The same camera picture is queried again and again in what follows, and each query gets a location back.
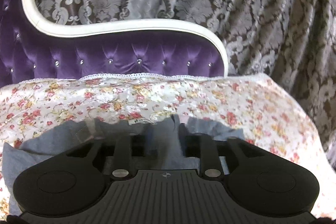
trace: black circular pad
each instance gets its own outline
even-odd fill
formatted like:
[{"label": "black circular pad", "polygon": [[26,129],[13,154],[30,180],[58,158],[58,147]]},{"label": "black circular pad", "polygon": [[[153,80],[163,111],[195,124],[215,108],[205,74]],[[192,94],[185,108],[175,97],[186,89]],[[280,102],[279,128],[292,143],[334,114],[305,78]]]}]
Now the black circular pad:
[{"label": "black circular pad", "polygon": [[103,175],[85,158],[56,156],[23,171],[13,193],[21,209],[40,216],[66,216],[97,201]]},{"label": "black circular pad", "polygon": [[292,190],[295,186],[295,178],[285,171],[266,171],[257,177],[259,186],[274,193],[284,193]]},{"label": "black circular pad", "polygon": [[75,175],[65,171],[51,171],[41,175],[37,180],[37,186],[42,191],[51,194],[68,191],[75,184]]},{"label": "black circular pad", "polygon": [[242,207],[282,217],[310,211],[320,190],[310,171],[271,156],[246,159],[228,176],[227,185]]}]

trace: metal screw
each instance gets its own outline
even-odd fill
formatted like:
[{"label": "metal screw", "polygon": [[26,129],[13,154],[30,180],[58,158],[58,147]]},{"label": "metal screw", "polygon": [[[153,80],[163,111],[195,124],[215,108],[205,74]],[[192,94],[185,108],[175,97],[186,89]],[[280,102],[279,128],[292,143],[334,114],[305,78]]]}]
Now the metal screw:
[{"label": "metal screw", "polygon": [[112,172],[112,175],[114,175],[116,178],[123,178],[127,176],[129,173],[125,169],[117,169]]},{"label": "metal screw", "polygon": [[205,171],[205,175],[211,178],[216,178],[221,175],[221,172],[217,169],[208,169]]}]

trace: floral bedspread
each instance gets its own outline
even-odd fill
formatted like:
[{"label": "floral bedspread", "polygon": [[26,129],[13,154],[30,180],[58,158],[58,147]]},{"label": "floral bedspread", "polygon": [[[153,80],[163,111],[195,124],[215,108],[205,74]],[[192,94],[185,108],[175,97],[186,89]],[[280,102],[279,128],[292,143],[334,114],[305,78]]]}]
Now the floral bedspread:
[{"label": "floral bedspread", "polygon": [[[178,114],[182,120],[184,116],[213,119],[242,128],[248,142],[310,170],[320,182],[313,215],[336,218],[336,173],[325,157],[315,125],[266,75],[226,79],[94,75],[81,80],[33,80],[1,88],[0,104],[0,152],[4,142],[19,147],[64,121],[87,118],[134,123]],[[1,218],[8,213],[8,199],[1,176]]]}]

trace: logo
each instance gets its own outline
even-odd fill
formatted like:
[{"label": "logo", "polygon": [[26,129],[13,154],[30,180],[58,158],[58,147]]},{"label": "logo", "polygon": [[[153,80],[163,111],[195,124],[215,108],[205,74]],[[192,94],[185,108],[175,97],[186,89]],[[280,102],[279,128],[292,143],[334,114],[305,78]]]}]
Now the logo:
[{"label": "logo", "polygon": [[166,172],[166,173],[163,173],[161,176],[163,176],[164,178],[168,178],[172,176],[172,174]]}]

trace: lace trim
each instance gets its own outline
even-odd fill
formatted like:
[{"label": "lace trim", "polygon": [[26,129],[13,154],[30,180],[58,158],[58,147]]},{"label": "lace trim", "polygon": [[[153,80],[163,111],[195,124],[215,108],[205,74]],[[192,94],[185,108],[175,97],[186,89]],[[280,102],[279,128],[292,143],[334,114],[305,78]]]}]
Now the lace trim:
[{"label": "lace trim", "polygon": [[174,76],[164,76],[158,75],[155,73],[132,73],[130,75],[120,75],[120,74],[112,74],[112,73],[99,73],[95,75],[88,75],[79,79],[79,81],[86,81],[91,79],[99,79],[99,78],[117,78],[117,79],[140,79],[140,78],[155,78],[161,80],[195,80],[195,81],[206,81],[206,80],[218,80],[224,79],[223,76],[216,76],[216,77],[203,77],[203,76],[191,76],[191,75],[174,75]]},{"label": "lace trim", "polygon": [[174,75],[174,76],[164,76],[164,75],[158,75],[155,73],[133,73],[130,75],[121,75],[121,74],[112,74],[112,73],[98,73],[94,75],[88,75],[85,77],[82,77],[80,79],[58,79],[58,78],[35,78],[30,80],[24,80],[22,82],[19,82],[17,84],[11,84],[11,85],[19,85],[19,84],[29,84],[29,83],[37,83],[42,81],[86,81],[86,80],[92,80],[92,79],[100,79],[100,78],[115,78],[115,79],[140,79],[140,78],[154,78],[154,79],[160,79],[160,80],[194,80],[194,81],[209,81],[209,80],[220,80],[220,79],[237,79],[239,80],[263,80],[265,78],[269,78],[264,73],[260,73],[257,75],[244,75],[244,76],[216,76],[216,77],[204,77],[204,76],[191,76],[191,75]]}]

